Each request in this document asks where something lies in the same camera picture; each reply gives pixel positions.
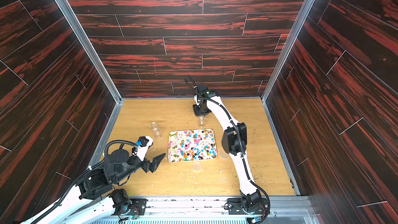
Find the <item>clear candy jar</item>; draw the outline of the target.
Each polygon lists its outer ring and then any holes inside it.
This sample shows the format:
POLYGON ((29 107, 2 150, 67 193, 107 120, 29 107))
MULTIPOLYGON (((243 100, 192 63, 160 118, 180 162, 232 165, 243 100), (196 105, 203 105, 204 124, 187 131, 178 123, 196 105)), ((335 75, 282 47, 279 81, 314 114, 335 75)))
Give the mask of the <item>clear candy jar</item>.
POLYGON ((160 125, 157 122, 152 122, 150 124, 150 129, 153 131, 155 138, 160 139, 162 137, 162 131, 160 125))

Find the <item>jar with white lid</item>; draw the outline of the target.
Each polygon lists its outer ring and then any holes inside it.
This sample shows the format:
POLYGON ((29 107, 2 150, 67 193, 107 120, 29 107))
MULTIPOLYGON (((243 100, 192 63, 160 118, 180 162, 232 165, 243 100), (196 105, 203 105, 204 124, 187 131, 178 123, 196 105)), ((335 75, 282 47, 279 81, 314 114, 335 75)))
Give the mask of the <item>jar with white lid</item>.
POLYGON ((204 128, 206 126, 206 116, 198 116, 198 126, 204 128))

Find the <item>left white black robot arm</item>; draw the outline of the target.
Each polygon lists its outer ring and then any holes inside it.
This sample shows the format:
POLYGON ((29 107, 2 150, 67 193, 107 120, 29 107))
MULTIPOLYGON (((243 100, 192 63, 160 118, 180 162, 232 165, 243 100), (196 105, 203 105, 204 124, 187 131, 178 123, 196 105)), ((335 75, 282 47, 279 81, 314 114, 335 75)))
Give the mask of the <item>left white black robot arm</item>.
POLYGON ((123 185, 139 169, 155 172, 164 157, 162 153, 148 161, 143 153, 130 155, 127 150, 115 150, 79 176, 56 202, 25 222, 90 224, 112 215, 123 220, 138 217, 145 203, 132 202, 124 189, 114 189, 114 185, 123 185))

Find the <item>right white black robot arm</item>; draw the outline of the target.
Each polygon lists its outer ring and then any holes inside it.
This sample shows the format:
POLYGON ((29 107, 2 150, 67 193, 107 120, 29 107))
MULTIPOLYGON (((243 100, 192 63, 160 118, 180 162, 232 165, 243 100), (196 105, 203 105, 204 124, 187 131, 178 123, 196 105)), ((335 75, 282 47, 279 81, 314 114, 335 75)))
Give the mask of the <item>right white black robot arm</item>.
POLYGON ((227 110, 221 97, 204 85, 193 86, 196 116, 213 113, 223 128, 222 148, 231 157, 237 172, 243 211, 254 213, 264 201, 261 190, 255 186, 247 158, 247 127, 238 122, 227 110))

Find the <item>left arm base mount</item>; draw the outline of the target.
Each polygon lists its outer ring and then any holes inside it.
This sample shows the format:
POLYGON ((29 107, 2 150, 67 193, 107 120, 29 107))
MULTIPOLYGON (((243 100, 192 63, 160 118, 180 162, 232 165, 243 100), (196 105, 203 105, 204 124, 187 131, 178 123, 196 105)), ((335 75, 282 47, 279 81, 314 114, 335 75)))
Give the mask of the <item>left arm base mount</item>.
POLYGON ((130 198, 131 202, 129 205, 116 208, 112 216, 128 217, 128 216, 143 216, 147 207, 147 199, 130 198))

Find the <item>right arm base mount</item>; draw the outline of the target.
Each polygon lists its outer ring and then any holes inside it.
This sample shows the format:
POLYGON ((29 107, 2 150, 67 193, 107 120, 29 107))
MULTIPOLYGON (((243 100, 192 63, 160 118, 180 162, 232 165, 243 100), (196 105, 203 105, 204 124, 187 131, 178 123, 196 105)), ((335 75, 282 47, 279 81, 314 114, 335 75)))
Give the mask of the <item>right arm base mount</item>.
POLYGON ((266 198, 262 198, 256 203, 249 203, 248 200, 242 198, 228 198, 223 208, 230 215, 268 215, 270 213, 269 201, 266 198))

